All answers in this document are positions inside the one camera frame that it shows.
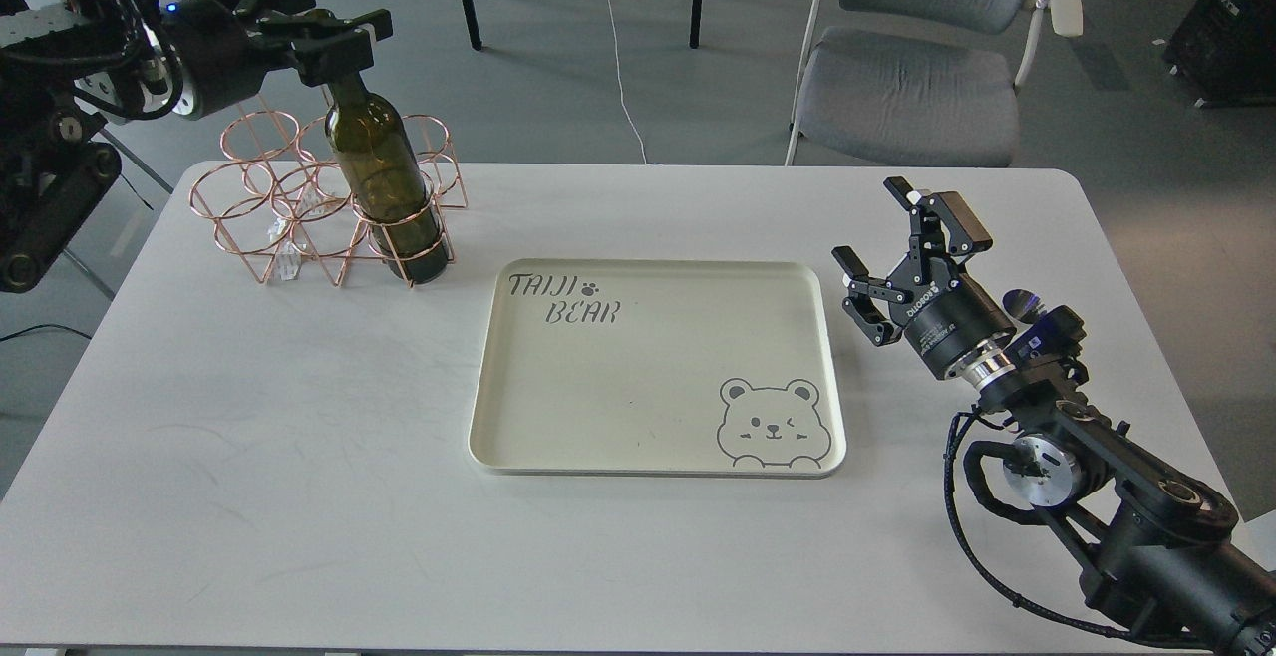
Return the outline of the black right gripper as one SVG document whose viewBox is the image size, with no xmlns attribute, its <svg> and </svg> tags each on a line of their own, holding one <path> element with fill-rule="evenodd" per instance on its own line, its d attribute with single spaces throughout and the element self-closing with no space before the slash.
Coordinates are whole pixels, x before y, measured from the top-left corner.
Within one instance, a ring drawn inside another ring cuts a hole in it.
<svg viewBox="0 0 1276 656">
<path fill-rule="evenodd" d="M 842 309 L 875 346 L 896 343 L 903 333 L 930 374 L 947 380 L 954 376 L 954 365 L 980 345 L 1004 347 L 1016 333 L 983 285 L 968 280 L 965 265 L 975 253 L 990 250 L 993 237 L 957 191 L 921 191 L 905 177 L 888 177 L 884 186 L 909 212 L 907 250 L 889 277 L 880 280 L 870 277 L 852 248 L 835 248 L 832 257 L 846 277 Z M 902 325 L 884 315 L 875 300 L 900 305 Z"/>
</svg>

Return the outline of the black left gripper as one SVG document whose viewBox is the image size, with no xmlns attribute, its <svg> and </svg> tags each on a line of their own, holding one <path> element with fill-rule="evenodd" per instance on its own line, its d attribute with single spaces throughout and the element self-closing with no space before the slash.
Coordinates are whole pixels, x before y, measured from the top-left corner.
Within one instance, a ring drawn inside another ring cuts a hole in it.
<svg viewBox="0 0 1276 656">
<path fill-rule="evenodd" d="M 285 66 L 306 87 L 359 74 L 393 34 L 387 8 L 342 19 L 316 0 L 177 0 L 162 27 L 182 80 L 174 111 L 188 120 L 256 96 Z"/>
</svg>

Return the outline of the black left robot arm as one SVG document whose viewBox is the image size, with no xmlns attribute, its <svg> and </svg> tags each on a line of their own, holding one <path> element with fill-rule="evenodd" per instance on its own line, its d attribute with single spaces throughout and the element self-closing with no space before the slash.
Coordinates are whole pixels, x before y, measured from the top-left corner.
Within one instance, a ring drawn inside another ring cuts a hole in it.
<svg viewBox="0 0 1276 656">
<path fill-rule="evenodd" d="M 316 0 L 3 0 L 4 291 L 32 291 L 122 174 L 105 124 L 202 119 L 276 70 L 319 87 L 392 33 L 387 10 Z"/>
</svg>

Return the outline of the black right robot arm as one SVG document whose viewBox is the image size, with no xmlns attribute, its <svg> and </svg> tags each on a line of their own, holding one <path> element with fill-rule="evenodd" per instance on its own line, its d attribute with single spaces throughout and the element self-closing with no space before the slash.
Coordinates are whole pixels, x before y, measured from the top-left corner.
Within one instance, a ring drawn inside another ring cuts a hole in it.
<svg viewBox="0 0 1276 656">
<path fill-rule="evenodd" d="M 842 308 L 877 346 L 906 341 L 939 380 L 960 378 L 977 402 L 956 414 L 943 456 L 944 504 L 977 574 L 1012 606 L 1105 638 L 1217 655 L 1273 652 L 1273 576 L 1231 542 L 1238 511 L 1131 442 L 1081 387 L 1085 323 L 1028 291 L 991 300 L 967 262 L 990 234 L 957 191 L 884 186 L 907 212 L 907 250 L 886 278 L 852 248 L 835 248 Z M 954 502 L 954 468 L 979 505 L 1046 527 L 1079 565 L 1086 606 L 1108 625 L 1067 618 L 1011 590 L 981 564 Z"/>
</svg>

